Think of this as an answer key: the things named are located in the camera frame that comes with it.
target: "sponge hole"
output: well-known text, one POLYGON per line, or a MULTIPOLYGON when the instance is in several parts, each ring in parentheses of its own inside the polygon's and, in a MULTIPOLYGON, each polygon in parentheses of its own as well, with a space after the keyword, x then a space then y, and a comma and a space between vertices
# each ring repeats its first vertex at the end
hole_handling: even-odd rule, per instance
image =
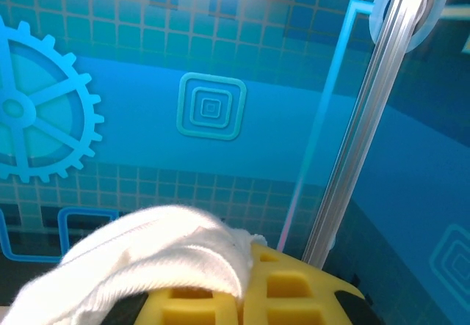
POLYGON ((212 292, 202 288, 174 288, 171 298, 178 299, 207 299, 212 298, 212 292))
POLYGON ((276 257, 273 257, 272 255, 263 253, 261 254, 261 257, 259 258, 260 261, 266 263, 266 262, 273 262, 273 261, 279 261, 276 257))
POLYGON ((325 325, 318 310, 280 310, 268 309, 268 325, 325 325))
POLYGON ((267 278, 267 298, 312 297, 307 280, 302 274, 277 273, 267 278))
POLYGON ((214 311, 163 310, 163 325, 215 325, 214 311))

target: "gear graphic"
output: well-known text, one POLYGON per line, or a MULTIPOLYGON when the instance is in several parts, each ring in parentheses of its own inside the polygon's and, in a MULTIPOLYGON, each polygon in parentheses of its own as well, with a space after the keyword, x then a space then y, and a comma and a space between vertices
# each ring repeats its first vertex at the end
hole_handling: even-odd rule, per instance
POLYGON ((39 177, 47 183, 50 175, 58 174, 61 178, 68 176, 67 169, 75 167, 82 169, 83 156, 93 157, 95 152, 90 149, 91 142, 100 142, 102 136, 95 132, 95 125, 102 123, 104 118, 95 113, 94 105, 101 102, 99 95, 91 95, 87 84, 91 81, 88 73, 78 74, 73 63, 76 61, 74 54, 61 55, 54 49, 55 38, 46 35, 42 40, 31 35, 27 22, 21 21, 18 29, 5 26, 0 17, 0 125, 6 125, 10 130, 12 139, 13 156, 11 162, 0 162, 0 179, 7 179, 10 175, 17 175, 22 182, 28 183, 31 177, 39 177), (40 55, 51 61, 55 67, 65 75, 65 80, 46 87, 44 89, 25 94, 18 90, 15 80, 14 62, 10 43, 37 51, 40 55), (65 133, 63 130, 40 118, 37 107, 48 103, 58 97, 76 92, 83 109, 83 128, 80 127, 81 136, 65 133), (19 111, 7 111, 10 107, 19 111), (43 134, 50 136, 62 145, 68 147, 69 153, 64 157, 43 166, 35 166, 29 163, 32 157, 29 155, 26 145, 25 130, 34 128, 43 134))

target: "metal pole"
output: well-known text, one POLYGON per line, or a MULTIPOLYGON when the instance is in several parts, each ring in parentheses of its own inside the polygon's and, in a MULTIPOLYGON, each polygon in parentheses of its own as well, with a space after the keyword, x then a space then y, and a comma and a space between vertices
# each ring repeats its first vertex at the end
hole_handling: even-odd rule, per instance
POLYGON ((302 260, 322 268, 410 42, 424 0, 391 0, 302 260))

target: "white cloth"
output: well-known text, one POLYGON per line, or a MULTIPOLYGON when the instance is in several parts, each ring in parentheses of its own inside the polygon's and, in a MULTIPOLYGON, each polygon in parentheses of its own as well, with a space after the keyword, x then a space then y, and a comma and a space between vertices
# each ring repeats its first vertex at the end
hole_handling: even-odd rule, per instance
POLYGON ((125 215, 73 246, 53 270, 25 284, 1 325, 100 324, 115 302, 169 287, 242 299, 260 235, 180 205, 125 215))

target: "square icon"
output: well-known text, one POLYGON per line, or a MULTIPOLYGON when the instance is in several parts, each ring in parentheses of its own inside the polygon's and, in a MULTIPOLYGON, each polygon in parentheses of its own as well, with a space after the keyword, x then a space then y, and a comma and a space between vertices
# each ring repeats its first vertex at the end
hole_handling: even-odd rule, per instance
POLYGON ((470 311, 470 232, 451 224, 435 247, 430 266, 447 290, 470 311))
POLYGON ((239 79, 186 73, 179 84, 177 128, 185 136, 233 140, 242 127, 246 97, 239 79))

